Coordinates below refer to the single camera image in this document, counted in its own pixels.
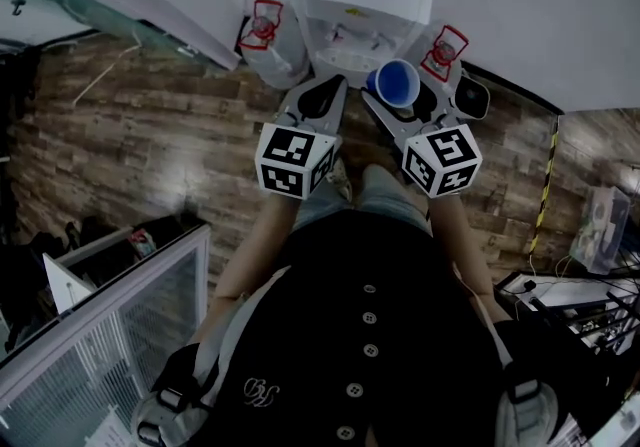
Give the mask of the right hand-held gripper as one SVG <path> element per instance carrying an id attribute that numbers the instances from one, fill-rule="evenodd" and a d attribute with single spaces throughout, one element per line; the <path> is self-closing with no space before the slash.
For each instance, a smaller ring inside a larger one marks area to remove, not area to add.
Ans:
<path id="1" fill-rule="evenodd" d="M 392 112 L 365 88 L 360 93 L 374 123 L 399 150 L 401 172 L 429 198 L 458 194 L 473 183 L 483 157 L 469 126 L 456 124 L 448 83 L 421 78 L 417 117 L 411 118 Z"/>

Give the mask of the thin pale stick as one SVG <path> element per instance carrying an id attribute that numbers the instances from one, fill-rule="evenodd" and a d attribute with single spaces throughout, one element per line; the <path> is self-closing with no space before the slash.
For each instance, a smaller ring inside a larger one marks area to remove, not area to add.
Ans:
<path id="1" fill-rule="evenodd" d="M 100 82 L 106 75 L 108 75 L 116 65 L 129 54 L 132 54 L 139 49 L 142 48 L 141 44 L 136 44 L 134 46 L 128 47 L 127 49 L 120 52 L 117 57 L 100 73 L 98 74 L 91 82 L 89 82 L 71 101 L 73 107 L 98 83 Z"/>

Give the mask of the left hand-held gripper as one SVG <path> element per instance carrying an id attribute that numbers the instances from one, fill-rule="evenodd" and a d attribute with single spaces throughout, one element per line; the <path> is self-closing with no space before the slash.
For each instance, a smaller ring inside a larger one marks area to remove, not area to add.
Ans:
<path id="1" fill-rule="evenodd" d="M 307 199 L 327 177 L 342 143 L 338 130 L 348 89 L 347 79 L 334 75 L 312 78 L 287 93 L 289 112 L 263 125 L 256 150 L 262 190 Z"/>

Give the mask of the person's right forearm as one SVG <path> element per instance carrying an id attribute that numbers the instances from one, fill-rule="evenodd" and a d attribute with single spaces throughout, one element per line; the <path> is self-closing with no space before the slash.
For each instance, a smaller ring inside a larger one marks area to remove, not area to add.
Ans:
<path id="1" fill-rule="evenodd" d="M 463 283 L 489 310 L 495 304 L 489 268 L 460 197 L 430 199 L 429 214 L 434 237 L 454 263 Z"/>

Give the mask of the white water dispenser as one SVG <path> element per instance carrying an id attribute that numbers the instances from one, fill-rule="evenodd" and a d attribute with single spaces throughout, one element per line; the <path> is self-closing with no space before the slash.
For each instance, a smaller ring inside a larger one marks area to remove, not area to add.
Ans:
<path id="1" fill-rule="evenodd" d="M 314 73 L 359 89 L 403 57 L 430 22 L 432 0 L 291 0 Z"/>

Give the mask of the person's left forearm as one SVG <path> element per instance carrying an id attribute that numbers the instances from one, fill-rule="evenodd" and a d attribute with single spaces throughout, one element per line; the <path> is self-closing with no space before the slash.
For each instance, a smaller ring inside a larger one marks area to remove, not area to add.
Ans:
<path id="1" fill-rule="evenodd" d="M 273 273 L 272 267 L 291 233 L 301 201 L 271 194 L 251 232 L 225 266 L 211 307 L 226 306 L 243 294 L 253 294 Z"/>

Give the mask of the person's blue jeans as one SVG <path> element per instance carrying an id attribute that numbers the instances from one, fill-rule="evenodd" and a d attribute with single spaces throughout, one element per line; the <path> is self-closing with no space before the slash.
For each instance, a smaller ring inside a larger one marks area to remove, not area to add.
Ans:
<path id="1" fill-rule="evenodd" d="M 302 202 L 293 226 L 296 231 L 334 213 L 354 209 L 401 220 L 431 233 L 422 212 L 408 191 L 389 171 L 377 164 L 368 165 L 362 174 L 363 188 L 355 201 L 347 199 L 340 184 L 325 178 Z"/>

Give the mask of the blue cup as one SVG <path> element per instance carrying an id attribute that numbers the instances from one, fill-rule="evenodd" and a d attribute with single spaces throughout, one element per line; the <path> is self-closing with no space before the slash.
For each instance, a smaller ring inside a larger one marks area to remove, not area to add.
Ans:
<path id="1" fill-rule="evenodd" d="M 393 59 L 369 73 L 366 89 L 396 109 L 411 106 L 419 96 L 421 81 L 416 68 L 403 59 Z"/>

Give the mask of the black bags pile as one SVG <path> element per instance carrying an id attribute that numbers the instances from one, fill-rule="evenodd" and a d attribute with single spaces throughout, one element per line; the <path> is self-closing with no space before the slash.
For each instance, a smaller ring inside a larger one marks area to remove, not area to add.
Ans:
<path id="1" fill-rule="evenodd" d="M 0 244 L 0 313 L 9 330 L 7 339 L 0 342 L 5 354 L 16 347 L 22 334 L 50 317 L 39 304 L 39 296 L 48 285 L 43 255 L 57 258 L 116 231 L 97 216 L 89 216 L 80 230 L 74 223 L 67 223 L 67 244 L 47 232 L 37 233 L 27 244 Z"/>

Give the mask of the person's left beige shoe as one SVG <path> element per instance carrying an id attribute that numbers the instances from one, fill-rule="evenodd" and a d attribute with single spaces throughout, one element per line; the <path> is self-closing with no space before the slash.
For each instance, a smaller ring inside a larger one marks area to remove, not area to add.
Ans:
<path id="1" fill-rule="evenodd" d="M 346 167 L 341 157 L 338 157 L 332 170 L 328 173 L 326 180 L 336 189 L 336 191 L 348 202 L 352 200 L 353 189 L 348 178 Z"/>

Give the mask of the white framed glass partition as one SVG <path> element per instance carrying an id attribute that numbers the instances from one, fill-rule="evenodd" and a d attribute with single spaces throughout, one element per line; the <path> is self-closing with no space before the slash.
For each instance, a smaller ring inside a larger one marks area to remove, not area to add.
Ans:
<path id="1" fill-rule="evenodd" d="M 133 447 L 130 423 L 207 308 L 198 226 L 88 295 L 0 362 L 0 447 Z"/>

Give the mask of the black metal rack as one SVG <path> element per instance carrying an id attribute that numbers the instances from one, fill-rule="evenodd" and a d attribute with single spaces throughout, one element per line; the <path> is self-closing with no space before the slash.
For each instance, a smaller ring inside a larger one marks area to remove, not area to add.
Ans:
<path id="1" fill-rule="evenodd" d="M 640 333 L 640 280 L 513 272 L 494 285 L 527 352 L 575 385 L 605 387 Z"/>

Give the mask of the clear plastic storage box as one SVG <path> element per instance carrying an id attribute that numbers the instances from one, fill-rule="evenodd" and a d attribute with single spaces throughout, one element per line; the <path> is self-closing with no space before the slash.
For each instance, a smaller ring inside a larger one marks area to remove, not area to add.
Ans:
<path id="1" fill-rule="evenodd" d="M 607 275 L 614 268 L 630 199 L 617 187 L 591 187 L 569 255 L 589 273 Z"/>

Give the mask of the white bin with black inside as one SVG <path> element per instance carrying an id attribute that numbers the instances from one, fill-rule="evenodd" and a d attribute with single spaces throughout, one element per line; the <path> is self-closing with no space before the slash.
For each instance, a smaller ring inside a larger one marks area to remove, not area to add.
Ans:
<path id="1" fill-rule="evenodd" d="M 462 75 L 451 105 L 458 119 L 483 120 L 490 105 L 489 90 L 482 83 Z"/>

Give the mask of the small red packet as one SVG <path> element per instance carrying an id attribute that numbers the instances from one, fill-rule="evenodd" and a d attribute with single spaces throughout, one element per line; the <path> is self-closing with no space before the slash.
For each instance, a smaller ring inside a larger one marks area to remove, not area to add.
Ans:
<path id="1" fill-rule="evenodd" d="M 152 235 L 144 228 L 132 232 L 128 241 L 139 259 L 144 259 L 157 250 Z"/>

